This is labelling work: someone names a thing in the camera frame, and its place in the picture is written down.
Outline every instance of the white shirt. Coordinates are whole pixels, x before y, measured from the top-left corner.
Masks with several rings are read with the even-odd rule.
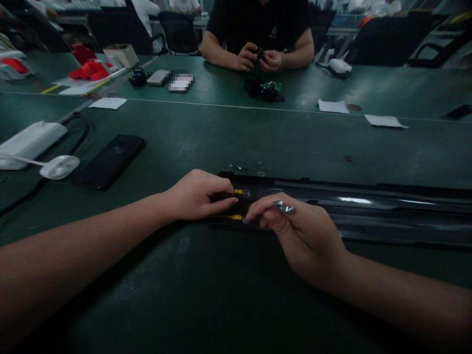
[[[186,13],[187,11],[195,11],[200,7],[198,0],[170,0],[169,6],[177,11]]]
[[[37,11],[39,11],[44,17],[49,19],[48,14],[46,12],[47,7],[45,4],[36,0],[26,0],[26,2],[30,4],[32,7],[34,7]],[[57,23],[53,21],[49,21],[49,23],[59,32],[64,32],[64,29],[61,26],[59,26]]]
[[[131,0],[133,2],[134,9],[136,10],[136,14],[138,15],[139,19],[146,28],[146,31],[149,34],[149,37],[152,37],[152,28],[151,28],[151,21],[149,19],[150,15],[157,16],[161,9],[159,6],[154,4],[149,0]],[[161,51],[161,45],[157,40],[153,41],[152,47],[155,53],[159,53]]]

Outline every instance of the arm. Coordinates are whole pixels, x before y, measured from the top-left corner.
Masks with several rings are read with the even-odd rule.
[[[0,248],[0,352],[23,339],[148,235],[237,202],[228,179],[194,170],[166,192]]]
[[[268,211],[274,201],[294,215]],[[255,202],[246,220],[277,234],[291,268],[307,283],[399,327],[434,349],[470,346],[472,291],[349,253],[328,213],[279,193]]]
[[[259,59],[259,64],[262,70],[267,72],[281,69],[299,69],[311,63],[314,57],[315,45],[313,43],[313,36],[311,35],[311,29],[307,28],[296,41],[293,52],[283,54],[273,50],[265,51],[265,61]]]
[[[213,65],[222,66],[236,71],[251,71],[256,61],[257,45],[248,42],[239,55],[228,52],[220,46],[220,42],[210,31],[205,32],[202,42],[202,56]]]

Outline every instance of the smartphone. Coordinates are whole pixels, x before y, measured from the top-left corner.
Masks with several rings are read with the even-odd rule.
[[[145,140],[119,134],[89,163],[72,176],[71,183],[85,188],[107,190],[141,152]]]

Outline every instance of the forearm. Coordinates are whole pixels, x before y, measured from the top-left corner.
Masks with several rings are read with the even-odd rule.
[[[0,248],[0,351],[172,222],[165,208],[156,211],[163,198],[153,195]]]
[[[436,349],[470,345],[472,291],[352,255],[322,286]]]
[[[202,55],[213,65],[233,69],[236,55],[220,46],[213,34],[206,32],[202,42]]]
[[[313,43],[307,43],[291,53],[285,54],[283,69],[299,69],[310,64],[315,56]]]

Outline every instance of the electronic component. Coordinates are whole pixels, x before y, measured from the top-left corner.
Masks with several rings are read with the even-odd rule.
[[[170,77],[170,70],[157,70],[147,79],[147,83],[150,86],[164,86],[169,81]]]
[[[143,149],[143,138],[117,135],[88,164],[72,176],[80,187],[107,190]]]
[[[67,128],[62,124],[37,122],[1,144],[0,153],[35,159],[65,133]],[[24,161],[0,158],[0,170],[20,170],[26,166]]]
[[[134,69],[133,76],[131,76],[128,81],[133,87],[146,86],[147,80],[151,75],[152,72],[146,74],[143,68]]]

